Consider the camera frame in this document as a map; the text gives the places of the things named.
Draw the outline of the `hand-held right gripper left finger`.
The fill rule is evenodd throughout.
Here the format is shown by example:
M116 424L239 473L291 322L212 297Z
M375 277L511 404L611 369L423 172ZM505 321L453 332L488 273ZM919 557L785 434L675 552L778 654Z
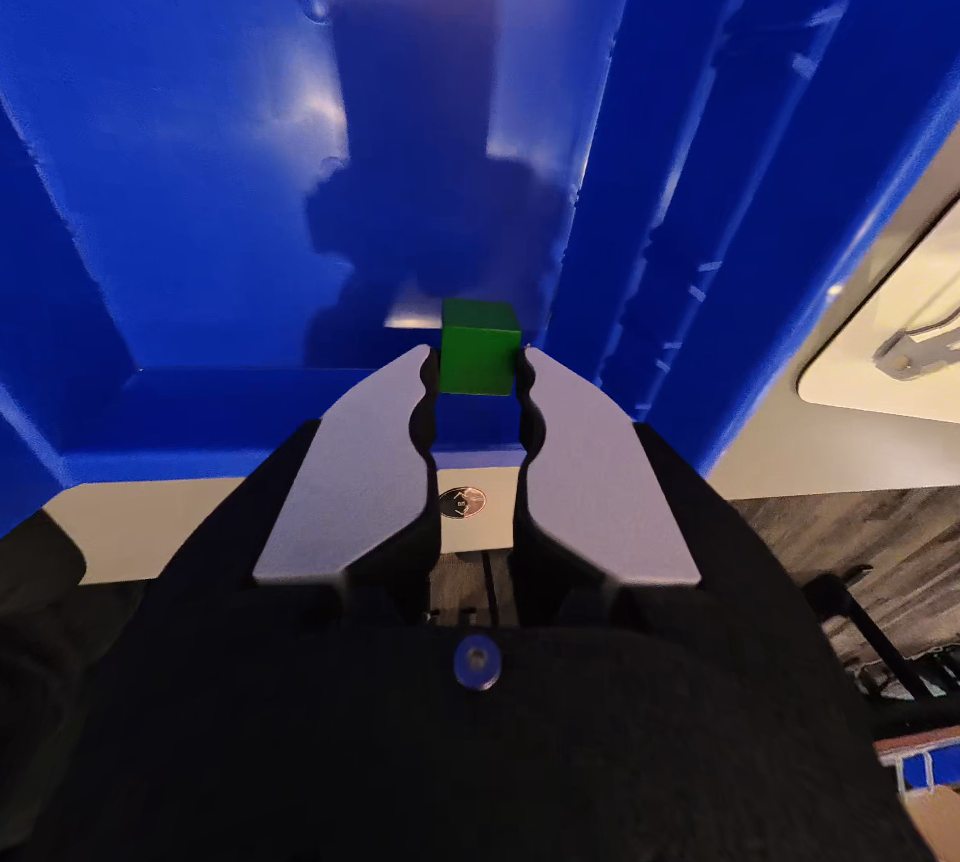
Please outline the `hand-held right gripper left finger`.
M427 605L441 553L439 354L416 345L323 414L254 566L260 586L378 589Z

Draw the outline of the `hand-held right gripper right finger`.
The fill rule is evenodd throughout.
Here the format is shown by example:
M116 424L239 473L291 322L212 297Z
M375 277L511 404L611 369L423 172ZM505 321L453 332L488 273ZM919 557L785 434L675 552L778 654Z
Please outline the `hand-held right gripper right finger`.
M574 592L695 588L702 575L630 416L533 346L516 360L525 456L513 510L519 608Z

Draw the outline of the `green wooden cube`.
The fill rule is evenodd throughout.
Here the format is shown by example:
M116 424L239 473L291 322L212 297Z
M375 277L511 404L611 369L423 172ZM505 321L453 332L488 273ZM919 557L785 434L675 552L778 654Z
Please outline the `green wooden cube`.
M522 328L513 307L501 302L446 298L440 317L440 392L510 396L522 345Z

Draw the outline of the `blue plastic bin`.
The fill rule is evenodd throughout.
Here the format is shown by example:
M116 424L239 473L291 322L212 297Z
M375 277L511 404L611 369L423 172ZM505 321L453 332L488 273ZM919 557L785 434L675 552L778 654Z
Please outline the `blue plastic bin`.
M1 0L2 533L246 475L452 297L702 473L958 121L958 0Z

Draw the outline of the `black chair base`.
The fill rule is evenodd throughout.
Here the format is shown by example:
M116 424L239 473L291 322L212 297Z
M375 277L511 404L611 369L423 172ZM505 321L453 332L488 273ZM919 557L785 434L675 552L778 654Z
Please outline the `black chair base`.
M870 564L855 564L840 575L822 573L801 587L819 622L848 623L874 652L872 662L858 658L845 662L847 675L876 707L928 701L958 704L958 644L936 646L913 657L900 652L853 595L853 586L873 569Z

